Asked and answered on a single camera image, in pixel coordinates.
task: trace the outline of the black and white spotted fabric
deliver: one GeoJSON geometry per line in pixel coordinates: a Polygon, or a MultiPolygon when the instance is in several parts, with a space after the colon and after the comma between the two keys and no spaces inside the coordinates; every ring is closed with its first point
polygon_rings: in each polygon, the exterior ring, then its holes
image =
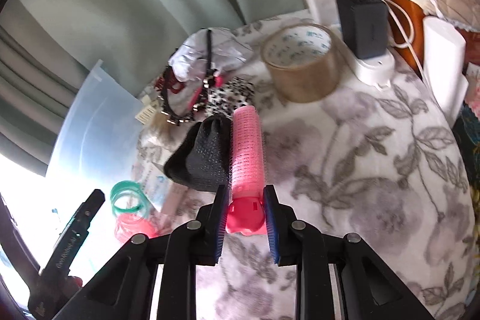
{"type": "Polygon", "coordinates": [[[233,111],[239,107],[253,105],[254,85],[240,77],[233,77],[222,87],[208,91],[207,116],[223,114],[232,118],[233,111]]]}

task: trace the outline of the teal bracelet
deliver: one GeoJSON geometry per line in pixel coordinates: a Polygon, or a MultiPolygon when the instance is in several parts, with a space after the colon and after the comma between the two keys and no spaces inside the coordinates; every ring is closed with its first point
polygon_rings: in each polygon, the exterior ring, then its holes
{"type": "Polygon", "coordinates": [[[121,181],[112,187],[110,192],[110,204],[112,205],[112,213],[114,216],[118,216],[122,213],[135,213],[140,212],[141,217],[147,217],[150,201],[143,193],[140,184],[133,181],[121,181]],[[120,208],[115,206],[115,203],[124,197],[134,198],[138,201],[138,204],[131,208],[120,208]]]}

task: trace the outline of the curtain fold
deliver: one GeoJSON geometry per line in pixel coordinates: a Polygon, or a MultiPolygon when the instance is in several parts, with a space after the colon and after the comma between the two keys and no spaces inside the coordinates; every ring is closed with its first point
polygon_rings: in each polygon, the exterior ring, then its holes
{"type": "Polygon", "coordinates": [[[0,14],[0,153],[43,173],[99,59],[136,95],[199,29],[303,7],[302,0],[8,0],[0,14]]]}

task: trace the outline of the white crumpled paper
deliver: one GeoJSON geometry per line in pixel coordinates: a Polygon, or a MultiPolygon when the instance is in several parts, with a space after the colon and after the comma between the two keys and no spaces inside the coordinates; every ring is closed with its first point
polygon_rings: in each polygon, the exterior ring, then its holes
{"type": "MultiPolygon", "coordinates": [[[[240,43],[229,29],[211,28],[212,69],[234,71],[245,64],[254,51],[240,43]]],[[[172,55],[169,65],[180,82],[202,80],[206,71],[207,29],[192,34],[172,55]]]]}

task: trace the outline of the silver screw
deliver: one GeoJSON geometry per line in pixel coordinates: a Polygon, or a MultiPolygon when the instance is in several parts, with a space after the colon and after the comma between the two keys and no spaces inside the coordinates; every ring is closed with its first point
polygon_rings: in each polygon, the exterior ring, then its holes
{"type": "Polygon", "coordinates": [[[188,221],[187,223],[187,229],[195,230],[200,228],[201,226],[202,226],[202,223],[198,220],[191,220],[191,221],[188,221]]]}
{"type": "Polygon", "coordinates": [[[145,241],[146,236],[144,234],[136,234],[131,238],[133,244],[141,244],[145,241]]]}
{"type": "Polygon", "coordinates": [[[346,236],[349,243],[358,243],[362,238],[359,234],[351,233],[346,236]]]}
{"type": "Polygon", "coordinates": [[[294,222],[292,222],[292,228],[296,229],[297,231],[305,229],[306,226],[307,225],[302,220],[295,220],[294,222]]]}

